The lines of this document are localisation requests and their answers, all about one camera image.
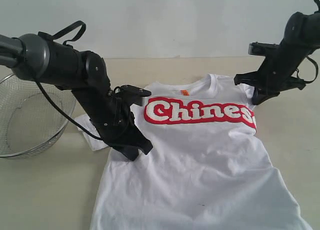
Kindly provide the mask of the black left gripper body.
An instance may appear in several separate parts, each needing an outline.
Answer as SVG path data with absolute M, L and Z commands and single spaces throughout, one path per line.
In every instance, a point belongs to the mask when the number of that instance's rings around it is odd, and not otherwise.
M 134 114 L 117 96 L 118 92 L 109 90 L 102 94 L 95 88 L 72 90 L 105 144 L 137 147 L 133 139 Z

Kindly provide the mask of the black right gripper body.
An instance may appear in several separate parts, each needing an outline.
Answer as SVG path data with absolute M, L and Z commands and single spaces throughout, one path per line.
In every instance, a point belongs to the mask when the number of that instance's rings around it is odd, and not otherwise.
M 254 88 L 279 93 L 295 88 L 302 90 L 306 81 L 292 75 L 307 56 L 306 47 L 278 47 L 272 55 L 265 56 L 257 70 L 260 84 Z

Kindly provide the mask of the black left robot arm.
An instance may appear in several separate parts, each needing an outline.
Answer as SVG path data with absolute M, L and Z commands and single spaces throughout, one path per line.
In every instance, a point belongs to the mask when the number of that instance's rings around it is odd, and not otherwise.
M 1 36 L 0 63 L 21 80 L 39 88 L 50 84 L 69 90 L 97 130 L 96 140 L 134 161 L 153 145 L 135 125 L 132 105 L 141 105 L 151 92 L 132 85 L 111 87 L 104 59 L 92 51 L 78 51 L 38 34 Z

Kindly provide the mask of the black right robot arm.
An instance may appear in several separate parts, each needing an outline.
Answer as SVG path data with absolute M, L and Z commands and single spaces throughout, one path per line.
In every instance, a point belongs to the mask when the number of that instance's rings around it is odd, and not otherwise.
M 296 12 L 289 18 L 280 44 L 253 42 L 249 45 L 248 54 L 263 56 L 264 61 L 257 71 L 236 74 L 234 83 L 254 87 L 253 105 L 260 105 L 283 91 L 303 90 L 311 82 L 293 74 L 319 48 L 320 14 Z

